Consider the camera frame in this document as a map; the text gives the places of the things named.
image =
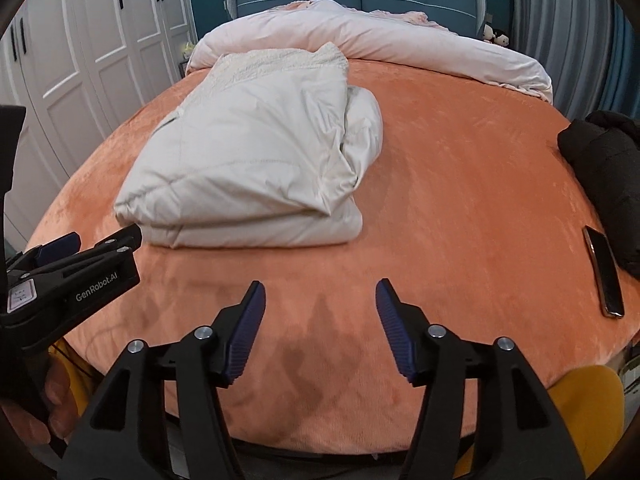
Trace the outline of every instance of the gray curtain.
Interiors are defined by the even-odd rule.
[[[640,34],[618,4],[613,14],[609,70],[599,107],[640,119]]]
[[[514,49],[545,67],[569,120],[600,102],[613,32],[612,0],[514,0]]]

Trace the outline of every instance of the orange bed sheet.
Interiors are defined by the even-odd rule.
[[[123,124],[71,178],[31,245],[118,229],[111,206],[158,121],[204,72]],[[351,61],[380,103],[384,141],[355,199],[364,230],[343,246],[136,252],[142,282],[67,335],[101,372],[134,338],[180,339],[237,303],[251,280],[267,311],[244,375],[220,391],[232,436],[287,449],[406,449],[422,391],[399,374],[374,306],[383,277],[460,337],[515,339],[544,383],[603,364],[640,328],[640,283],[620,272],[627,315],[600,313],[585,224],[598,220],[556,148],[567,120],[514,91],[405,66]],[[474,428],[468,388],[464,433]],[[177,413],[175,388],[167,409]]]

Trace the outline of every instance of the smartphone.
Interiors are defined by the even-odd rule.
[[[606,317],[624,317],[625,306],[622,303],[618,272],[609,248],[609,242],[604,234],[589,226],[585,226],[582,232],[584,240],[587,242],[593,272],[596,275],[602,313]]]

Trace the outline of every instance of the finger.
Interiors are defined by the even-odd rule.
[[[59,406],[65,400],[66,394],[71,387],[71,378],[66,371],[65,365],[56,357],[51,357],[51,365],[47,372],[44,384],[44,391],[54,405]]]
[[[68,437],[78,423],[78,406],[73,393],[69,390],[59,406],[49,417],[49,426],[59,438]]]
[[[49,443],[51,440],[49,430],[37,418],[10,400],[0,401],[0,406],[9,424],[14,428],[15,434],[27,446],[42,446]]]

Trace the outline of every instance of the metal screw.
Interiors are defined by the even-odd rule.
[[[447,333],[447,329],[442,325],[431,325],[427,332],[431,337],[441,338],[445,336],[445,334]]]
[[[210,326],[201,326],[193,333],[196,339],[208,339],[211,337],[211,334],[213,334],[213,330]]]
[[[500,339],[498,339],[498,346],[505,351],[510,351],[513,350],[514,348],[516,348],[516,343],[514,343],[511,339],[509,339],[508,337],[501,337]]]
[[[131,343],[129,343],[129,345],[127,346],[127,350],[129,350],[129,352],[131,352],[132,354],[137,354],[144,347],[145,347],[145,342],[140,341],[140,339],[136,339],[135,341],[132,341]]]

